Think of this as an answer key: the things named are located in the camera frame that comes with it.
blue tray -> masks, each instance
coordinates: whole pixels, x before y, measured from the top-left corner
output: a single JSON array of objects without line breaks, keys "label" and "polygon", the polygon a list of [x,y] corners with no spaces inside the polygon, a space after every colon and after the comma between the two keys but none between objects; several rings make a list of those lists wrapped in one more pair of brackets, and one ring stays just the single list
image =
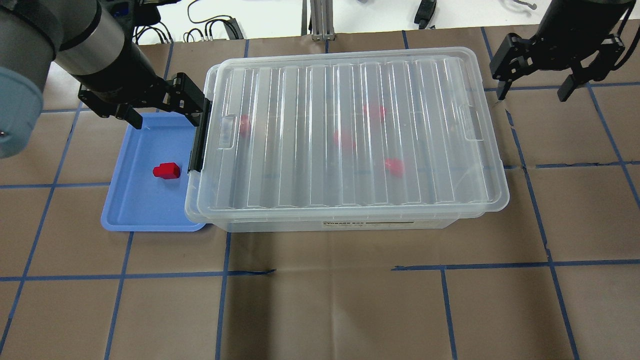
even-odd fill
[{"label": "blue tray", "polygon": [[[184,199],[189,153],[195,127],[177,113],[145,113],[143,128],[127,127],[102,210],[102,226],[110,231],[197,231]],[[153,168],[176,163],[180,178],[154,177]]]}]

